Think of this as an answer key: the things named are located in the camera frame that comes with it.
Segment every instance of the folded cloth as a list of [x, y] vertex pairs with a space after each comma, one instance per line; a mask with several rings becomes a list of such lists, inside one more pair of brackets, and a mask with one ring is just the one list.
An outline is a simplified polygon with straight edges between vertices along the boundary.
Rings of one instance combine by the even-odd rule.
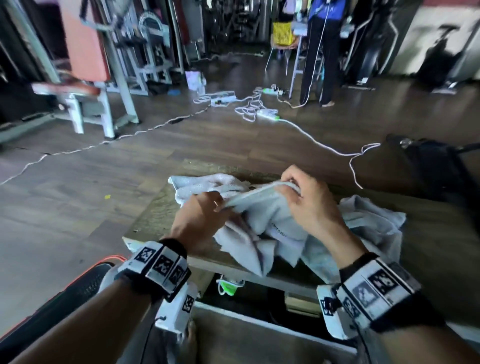
[[274, 190], [290, 182], [276, 181], [251, 186], [233, 176], [218, 173], [203, 177], [171, 176], [168, 180], [175, 188], [175, 200], [180, 205], [192, 195], [205, 191], [218, 191], [230, 207], [241, 214], [227, 221], [214, 236], [240, 265], [265, 276], [272, 268], [274, 257], [281, 256], [293, 267], [303, 251], [307, 232], [290, 214], [286, 199]]
[[[226, 200], [225, 206], [241, 214], [227, 221], [214, 238], [222, 251], [249, 271], [263, 277], [272, 268], [275, 256], [293, 267], [301, 258], [325, 283], [340, 282], [338, 267], [327, 248], [295, 222], [285, 198], [273, 189], [278, 184], [287, 184], [300, 192], [296, 185], [280, 181], [251, 185], [222, 173], [171, 176], [168, 182], [175, 188], [175, 200], [180, 205], [192, 194], [218, 191]], [[338, 208], [347, 226], [368, 250], [399, 261], [402, 243], [399, 229], [406, 220], [405, 213], [380, 208], [357, 195], [342, 199]]]
[[[407, 216], [375, 205], [369, 198], [353, 195], [338, 204], [343, 220], [357, 235], [365, 247], [379, 256], [387, 256], [398, 262], [402, 246], [400, 227]], [[313, 236], [309, 236], [302, 261], [325, 283], [340, 282], [340, 274], [327, 248]]]

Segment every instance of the white wall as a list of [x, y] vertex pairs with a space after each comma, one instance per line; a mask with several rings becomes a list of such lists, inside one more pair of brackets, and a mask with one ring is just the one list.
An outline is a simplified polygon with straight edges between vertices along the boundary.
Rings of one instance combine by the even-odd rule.
[[[478, 7], [420, 6], [389, 73], [411, 74], [417, 72], [425, 59], [425, 52], [441, 34], [438, 27], [442, 24], [461, 26], [458, 32], [451, 34], [447, 44], [448, 50], [459, 52], [479, 18], [480, 8]], [[480, 65], [475, 78], [480, 79]]]

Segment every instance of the person's left hand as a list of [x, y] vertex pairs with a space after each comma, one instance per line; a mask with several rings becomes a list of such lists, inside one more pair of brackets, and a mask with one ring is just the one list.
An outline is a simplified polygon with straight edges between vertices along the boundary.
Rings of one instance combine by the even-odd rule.
[[175, 215], [167, 237], [177, 239], [191, 252], [196, 244], [211, 239], [234, 215], [230, 209], [219, 211], [222, 203], [223, 198], [217, 191], [192, 195]]

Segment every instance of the black pants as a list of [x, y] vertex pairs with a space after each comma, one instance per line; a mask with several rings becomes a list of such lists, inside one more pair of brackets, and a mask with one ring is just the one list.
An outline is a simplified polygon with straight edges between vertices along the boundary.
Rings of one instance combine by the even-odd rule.
[[[312, 75], [315, 69], [315, 61], [317, 59], [318, 45], [324, 28], [325, 19], [313, 16], [308, 21], [308, 50], [305, 60], [305, 68], [301, 80], [300, 103], [305, 103], [308, 97], [308, 89], [312, 82]], [[323, 31], [322, 44], [325, 56], [325, 77], [322, 99], [320, 104], [328, 104], [332, 100], [333, 87], [337, 80], [338, 74], [338, 53], [340, 45], [340, 20], [327, 19], [325, 30]], [[313, 94], [315, 84], [312, 84], [310, 93]]]

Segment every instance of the hand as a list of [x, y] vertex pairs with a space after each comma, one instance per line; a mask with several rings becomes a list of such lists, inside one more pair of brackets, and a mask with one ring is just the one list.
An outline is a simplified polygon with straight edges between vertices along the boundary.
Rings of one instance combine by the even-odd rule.
[[285, 185], [276, 187], [276, 190], [287, 199], [295, 221], [327, 247], [339, 268], [353, 263], [367, 252], [345, 225], [325, 182], [317, 181], [297, 166], [287, 168], [282, 181], [292, 181], [300, 187], [300, 195]]
[[233, 211], [218, 211], [223, 198], [217, 191], [192, 195], [178, 210], [170, 230], [169, 238], [177, 239], [187, 252], [198, 243], [211, 239], [225, 222], [233, 216]]

